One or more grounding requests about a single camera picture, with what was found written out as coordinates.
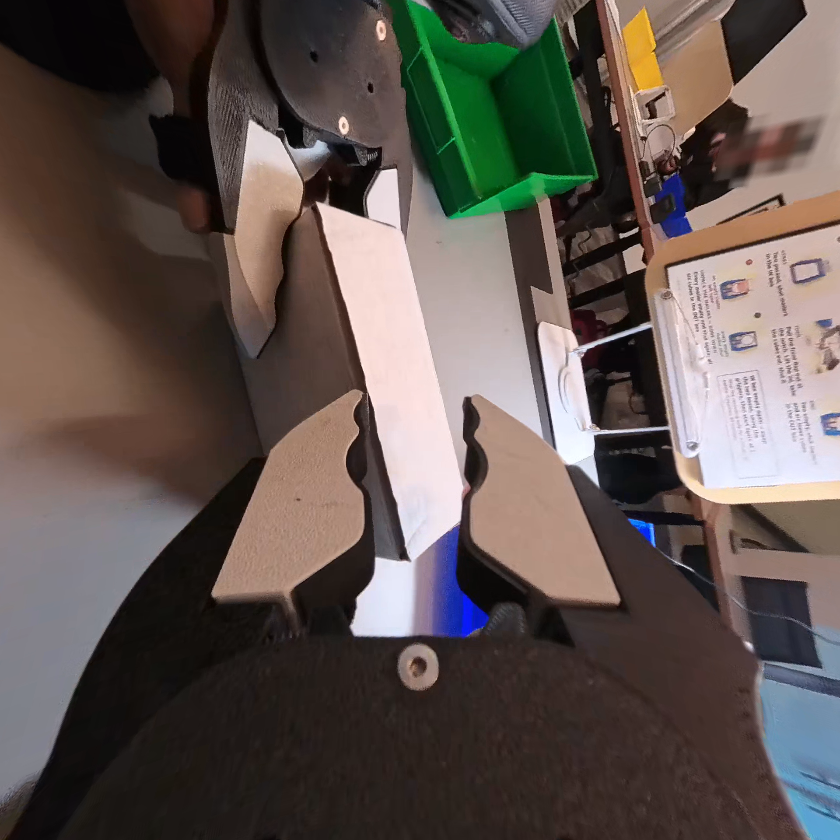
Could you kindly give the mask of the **white photo stand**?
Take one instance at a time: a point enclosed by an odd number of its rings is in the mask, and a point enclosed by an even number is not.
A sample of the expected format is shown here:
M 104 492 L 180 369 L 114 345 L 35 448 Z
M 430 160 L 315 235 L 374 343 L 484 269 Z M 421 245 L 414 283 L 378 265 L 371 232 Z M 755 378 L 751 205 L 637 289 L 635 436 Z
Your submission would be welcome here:
M 672 95 L 665 85 L 635 92 L 632 105 L 637 122 L 642 128 L 668 123 L 675 116 Z

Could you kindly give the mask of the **person's left hand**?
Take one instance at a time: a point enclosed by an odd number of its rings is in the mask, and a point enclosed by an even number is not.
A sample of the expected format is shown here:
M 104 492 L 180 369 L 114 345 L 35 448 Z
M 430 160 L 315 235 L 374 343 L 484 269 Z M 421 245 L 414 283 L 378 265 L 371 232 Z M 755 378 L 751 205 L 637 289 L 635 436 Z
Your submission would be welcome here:
M 212 2 L 161 2 L 158 69 L 172 93 L 174 115 L 190 118 L 192 66 L 208 42 L 215 18 Z M 178 213 L 188 232 L 208 229 L 208 199 L 198 188 L 182 185 Z

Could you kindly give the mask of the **grey desk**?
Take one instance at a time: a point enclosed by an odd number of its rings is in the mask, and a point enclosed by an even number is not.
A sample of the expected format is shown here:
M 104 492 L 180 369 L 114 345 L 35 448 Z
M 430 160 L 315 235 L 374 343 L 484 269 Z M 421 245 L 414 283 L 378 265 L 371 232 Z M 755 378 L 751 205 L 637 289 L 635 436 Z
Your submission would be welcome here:
M 145 115 L 1 49 L 1 799 L 47 765 L 155 556 L 327 396 L 314 340 L 240 363 Z

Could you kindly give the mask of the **white cardboard mailer box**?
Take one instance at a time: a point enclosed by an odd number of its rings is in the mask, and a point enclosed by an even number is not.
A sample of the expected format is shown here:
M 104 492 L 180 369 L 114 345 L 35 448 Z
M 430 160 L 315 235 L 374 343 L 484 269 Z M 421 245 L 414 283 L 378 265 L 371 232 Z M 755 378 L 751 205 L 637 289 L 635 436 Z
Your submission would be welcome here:
M 292 225 L 277 326 L 258 358 L 271 435 L 350 390 L 372 420 L 380 558 L 415 560 L 460 519 L 461 478 L 402 235 L 327 205 Z

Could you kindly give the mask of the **white board stand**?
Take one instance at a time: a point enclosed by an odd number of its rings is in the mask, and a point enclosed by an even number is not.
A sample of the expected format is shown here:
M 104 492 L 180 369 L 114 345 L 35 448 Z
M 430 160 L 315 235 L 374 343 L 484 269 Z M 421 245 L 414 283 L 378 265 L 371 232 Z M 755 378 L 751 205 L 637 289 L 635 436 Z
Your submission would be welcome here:
M 550 415 L 552 449 L 567 465 L 580 465 L 594 456 L 597 436 L 664 433 L 670 426 L 647 426 L 624 430 L 600 429 L 594 425 L 585 390 L 582 355 L 620 339 L 628 339 L 652 328 L 645 322 L 590 343 L 578 345 L 572 330 L 540 322 L 537 345 L 545 399 Z

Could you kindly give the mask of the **green plastic bin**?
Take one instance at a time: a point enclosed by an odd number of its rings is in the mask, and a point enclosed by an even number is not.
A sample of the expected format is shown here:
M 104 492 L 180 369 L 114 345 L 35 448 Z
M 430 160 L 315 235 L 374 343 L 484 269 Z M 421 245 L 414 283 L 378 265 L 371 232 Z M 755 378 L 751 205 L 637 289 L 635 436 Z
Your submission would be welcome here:
M 411 136 L 450 219 L 527 209 L 597 178 L 554 19 L 525 50 L 467 45 L 391 2 Z

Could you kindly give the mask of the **brown cardboard sheet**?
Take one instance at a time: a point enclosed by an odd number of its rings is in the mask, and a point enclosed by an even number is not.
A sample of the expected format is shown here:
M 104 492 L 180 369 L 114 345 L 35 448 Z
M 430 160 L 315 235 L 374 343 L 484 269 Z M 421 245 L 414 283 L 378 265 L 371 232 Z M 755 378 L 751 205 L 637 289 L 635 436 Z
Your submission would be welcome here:
M 664 62 L 661 73 L 674 102 L 671 129 L 682 136 L 728 100 L 732 92 L 720 20 L 700 28 Z

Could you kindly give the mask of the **small blue bin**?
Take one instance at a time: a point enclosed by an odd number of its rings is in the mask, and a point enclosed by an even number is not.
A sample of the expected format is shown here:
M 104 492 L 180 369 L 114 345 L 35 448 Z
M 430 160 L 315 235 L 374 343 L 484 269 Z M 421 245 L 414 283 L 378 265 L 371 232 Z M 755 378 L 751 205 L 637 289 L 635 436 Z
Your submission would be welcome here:
M 691 233 L 691 226 L 687 219 L 687 190 L 680 173 L 668 176 L 661 189 L 654 196 L 654 206 L 651 209 L 651 220 L 661 228 L 664 238 L 674 239 Z

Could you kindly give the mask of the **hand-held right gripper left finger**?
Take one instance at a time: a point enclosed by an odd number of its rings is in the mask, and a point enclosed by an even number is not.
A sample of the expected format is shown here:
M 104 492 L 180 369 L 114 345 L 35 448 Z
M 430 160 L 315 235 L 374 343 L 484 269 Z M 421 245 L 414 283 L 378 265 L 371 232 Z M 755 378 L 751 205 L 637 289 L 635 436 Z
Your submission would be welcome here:
M 368 398 L 351 390 L 268 453 L 211 589 L 217 605 L 268 603 L 292 632 L 350 608 L 374 572 Z

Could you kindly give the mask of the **background wooden table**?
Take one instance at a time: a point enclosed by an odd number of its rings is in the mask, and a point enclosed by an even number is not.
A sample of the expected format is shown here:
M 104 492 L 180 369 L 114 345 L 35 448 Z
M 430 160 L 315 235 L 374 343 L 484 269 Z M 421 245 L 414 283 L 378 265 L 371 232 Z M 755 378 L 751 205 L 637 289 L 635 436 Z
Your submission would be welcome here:
M 691 33 L 691 38 L 708 22 L 721 22 L 722 16 L 730 10 L 731 5 L 731 2 L 711 2 L 711 13 L 701 13 L 700 16 L 694 16 L 694 19 L 698 19 L 702 25 L 695 28 L 695 30 Z M 618 16 L 617 8 L 614 2 L 595 2 L 595 12 L 598 16 L 600 33 L 602 36 L 605 68 L 608 70 L 610 89 L 618 120 L 618 132 L 621 135 L 624 168 L 628 176 L 628 188 L 635 210 L 644 262 L 650 262 L 650 259 L 654 256 L 657 245 L 661 242 L 661 236 L 651 222 L 648 199 L 644 195 L 642 178 L 638 166 L 641 160 L 652 159 L 651 145 L 645 142 L 645 138 L 651 140 L 652 136 L 651 130 L 644 130 L 637 122 L 635 109 L 632 105 L 635 85 L 624 49 L 621 19 Z M 681 136 L 674 133 L 670 122 L 662 123 L 661 128 L 665 129 L 667 139 L 681 139 Z

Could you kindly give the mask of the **yellow box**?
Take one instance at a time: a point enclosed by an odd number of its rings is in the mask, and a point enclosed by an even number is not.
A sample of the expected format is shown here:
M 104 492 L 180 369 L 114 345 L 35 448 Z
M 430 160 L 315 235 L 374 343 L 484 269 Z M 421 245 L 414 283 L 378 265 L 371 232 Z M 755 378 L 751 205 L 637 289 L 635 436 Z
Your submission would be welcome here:
M 642 92 L 664 86 L 647 8 L 641 8 L 622 28 L 622 42 L 635 90 Z

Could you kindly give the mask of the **wooden instruction board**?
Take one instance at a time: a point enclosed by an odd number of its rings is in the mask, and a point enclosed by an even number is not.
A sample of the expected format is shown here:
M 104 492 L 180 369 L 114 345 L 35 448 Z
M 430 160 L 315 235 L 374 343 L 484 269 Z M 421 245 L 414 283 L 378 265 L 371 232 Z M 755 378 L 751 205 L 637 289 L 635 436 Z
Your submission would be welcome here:
M 667 240 L 645 293 L 682 483 L 838 499 L 838 192 Z

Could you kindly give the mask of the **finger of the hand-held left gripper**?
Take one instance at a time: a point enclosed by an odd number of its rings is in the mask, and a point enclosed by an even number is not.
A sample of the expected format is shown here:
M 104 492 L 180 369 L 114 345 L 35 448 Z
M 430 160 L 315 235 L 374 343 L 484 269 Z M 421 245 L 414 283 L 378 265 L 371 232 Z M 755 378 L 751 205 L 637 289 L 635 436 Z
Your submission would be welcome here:
M 362 215 L 365 219 L 390 226 L 402 228 L 398 170 L 377 170 L 362 193 Z
M 277 326 L 282 248 L 302 206 L 302 178 L 287 145 L 255 122 L 245 130 L 234 232 L 222 235 L 230 322 L 248 359 Z

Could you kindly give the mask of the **large blue plastic bin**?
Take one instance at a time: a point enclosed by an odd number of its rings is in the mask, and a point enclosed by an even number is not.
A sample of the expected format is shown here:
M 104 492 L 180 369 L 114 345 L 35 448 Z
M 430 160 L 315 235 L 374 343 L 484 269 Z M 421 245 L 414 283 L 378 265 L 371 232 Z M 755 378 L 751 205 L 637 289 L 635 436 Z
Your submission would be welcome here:
M 414 563 L 414 619 L 421 636 L 464 638 L 487 622 L 457 582 L 458 528 L 448 530 Z

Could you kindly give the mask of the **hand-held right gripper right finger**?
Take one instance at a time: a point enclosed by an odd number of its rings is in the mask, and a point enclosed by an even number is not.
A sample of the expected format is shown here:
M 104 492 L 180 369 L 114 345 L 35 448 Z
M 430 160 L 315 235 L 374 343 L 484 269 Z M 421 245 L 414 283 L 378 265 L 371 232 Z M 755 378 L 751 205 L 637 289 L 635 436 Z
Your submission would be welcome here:
M 485 615 L 520 608 L 534 630 L 565 609 L 617 612 L 621 596 L 557 452 L 480 395 L 462 415 L 460 590 Z

